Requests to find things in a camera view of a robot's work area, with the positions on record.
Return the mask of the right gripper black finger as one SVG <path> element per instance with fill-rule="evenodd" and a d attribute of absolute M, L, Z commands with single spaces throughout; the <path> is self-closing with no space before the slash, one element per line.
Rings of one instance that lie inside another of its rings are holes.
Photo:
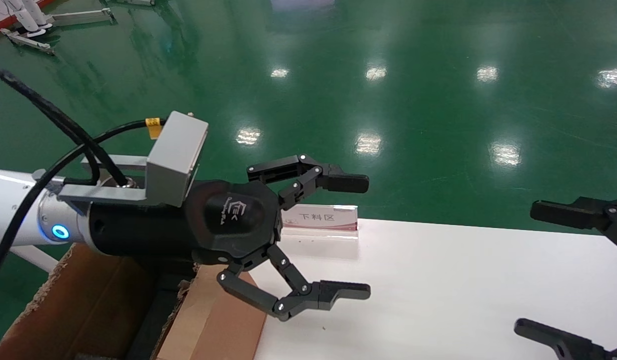
<path fill-rule="evenodd" d="M 515 321 L 514 332 L 551 348 L 558 360 L 617 360 L 617 348 L 606 350 L 588 338 L 523 317 Z"/>
<path fill-rule="evenodd" d="M 599 231 L 617 246 L 617 199 L 579 197 L 573 203 L 535 201 L 530 217 L 543 223 Z"/>

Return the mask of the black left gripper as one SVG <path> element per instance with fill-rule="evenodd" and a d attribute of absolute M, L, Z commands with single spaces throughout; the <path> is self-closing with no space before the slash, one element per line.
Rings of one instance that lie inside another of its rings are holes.
<path fill-rule="evenodd" d="M 318 189 L 364 194 L 370 178 L 319 162 L 305 153 L 247 167 L 247 183 L 196 181 L 181 206 L 93 203 L 89 234 L 92 246 L 111 256 L 229 264 L 217 275 L 220 287 L 238 300 L 278 319 L 306 310 L 329 312 L 338 299 L 367 300 L 368 284 L 308 282 L 274 244 L 287 211 Z M 278 196 L 265 184 L 293 180 Z M 291 291 L 277 298 L 240 279 L 246 267 L 268 259 Z"/>

